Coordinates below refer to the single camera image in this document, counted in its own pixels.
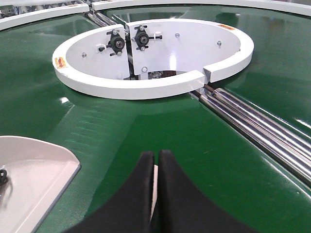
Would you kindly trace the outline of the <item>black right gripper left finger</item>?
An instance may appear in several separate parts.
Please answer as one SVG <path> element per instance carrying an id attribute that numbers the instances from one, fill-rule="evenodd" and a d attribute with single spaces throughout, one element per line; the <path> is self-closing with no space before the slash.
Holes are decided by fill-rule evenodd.
<path id="1" fill-rule="evenodd" d="M 153 183 L 154 153 L 145 151 L 120 189 L 97 211 L 66 232 L 150 232 Z"/>

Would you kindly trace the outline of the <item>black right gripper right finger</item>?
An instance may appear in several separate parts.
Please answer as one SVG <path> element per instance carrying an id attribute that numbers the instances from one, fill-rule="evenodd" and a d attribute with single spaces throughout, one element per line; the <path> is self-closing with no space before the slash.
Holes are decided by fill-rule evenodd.
<path id="1" fill-rule="evenodd" d="M 170 150 L 158 155 L 152 233 L 253 233 L 255 229 L 211 201 L 187 176 Z"/>

